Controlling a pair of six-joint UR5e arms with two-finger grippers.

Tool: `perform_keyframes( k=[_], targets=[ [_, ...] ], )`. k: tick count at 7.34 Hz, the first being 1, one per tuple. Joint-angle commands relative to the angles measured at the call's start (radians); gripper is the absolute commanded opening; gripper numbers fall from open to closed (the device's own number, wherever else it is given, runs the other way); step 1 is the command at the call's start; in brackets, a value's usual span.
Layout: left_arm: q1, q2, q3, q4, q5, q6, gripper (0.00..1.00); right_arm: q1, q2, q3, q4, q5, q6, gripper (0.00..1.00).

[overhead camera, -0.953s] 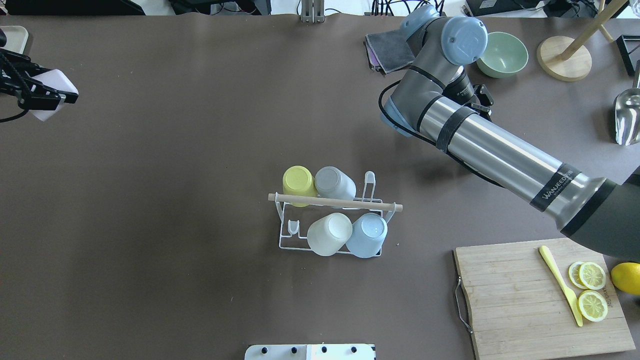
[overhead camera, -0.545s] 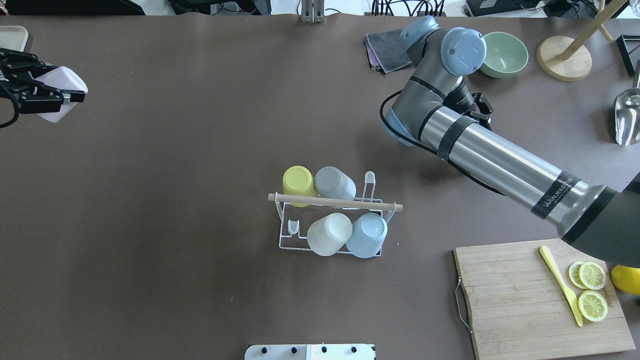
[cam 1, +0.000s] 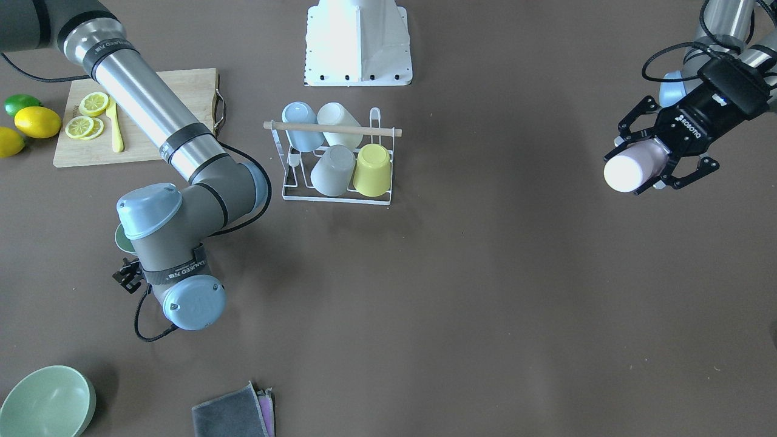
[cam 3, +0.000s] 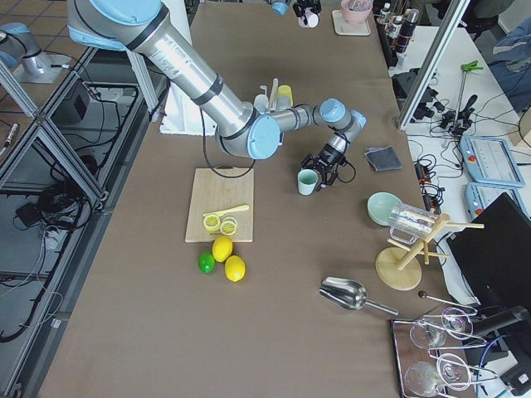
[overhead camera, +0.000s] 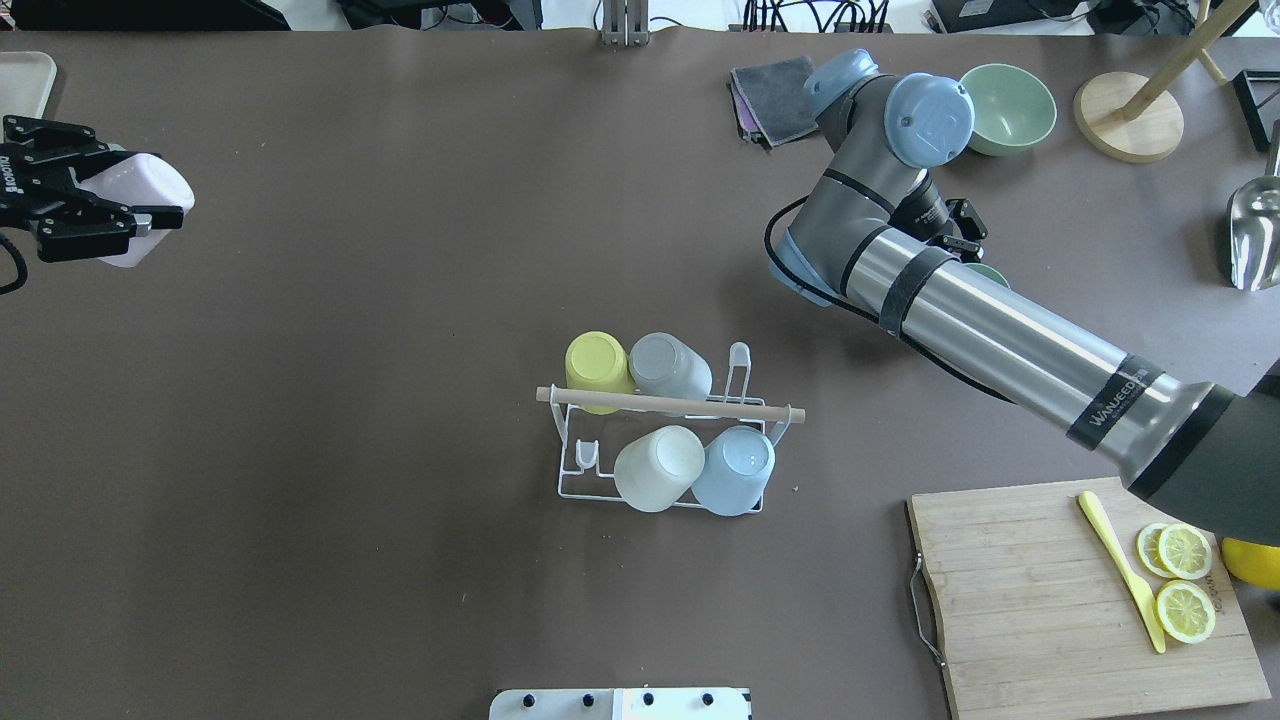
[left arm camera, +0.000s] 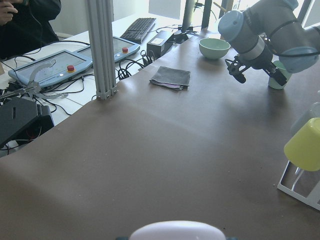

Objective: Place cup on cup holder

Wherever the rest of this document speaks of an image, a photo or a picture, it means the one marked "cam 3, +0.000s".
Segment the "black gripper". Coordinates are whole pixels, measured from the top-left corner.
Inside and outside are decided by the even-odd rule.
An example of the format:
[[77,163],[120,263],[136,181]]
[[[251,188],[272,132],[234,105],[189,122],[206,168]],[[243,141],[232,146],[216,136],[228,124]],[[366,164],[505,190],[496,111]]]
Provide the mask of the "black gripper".
[[305,16],[307,8],[315,14],[320,14],[322,11],[320,0],[295,0],[293,4],[293,10],[298,18]]
[[319,192],[334,184],[339,174],[339,167],[344,167],[346,164],[347,159],[343,153],[334,149],[331,152],[323,149],[316,156],[309,153],[301,162],[300,167],[317,172],[318,180],[314,190]]

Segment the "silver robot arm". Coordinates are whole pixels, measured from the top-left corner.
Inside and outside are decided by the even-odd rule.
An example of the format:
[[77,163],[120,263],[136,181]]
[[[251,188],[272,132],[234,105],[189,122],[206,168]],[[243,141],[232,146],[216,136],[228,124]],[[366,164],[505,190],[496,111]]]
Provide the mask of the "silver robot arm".
[[306,11],[316,15],[319,15],[322,11],[320,0],[270,0],[266,3],[279,16],[284,16],[290,6],[292,6],[297,17],[302,17]]
[[337,99],[274,113],[261,113],[240,100],[172,24],[161,1],[69,1],[73,41],[147,57],[216,123],[215,139],[227,154],[254,160],[271,157],[282,135],[308,125],[327,125],[333,135],[317,157],[322,177],[336,177],[348,146],[363,130],[365,117]]

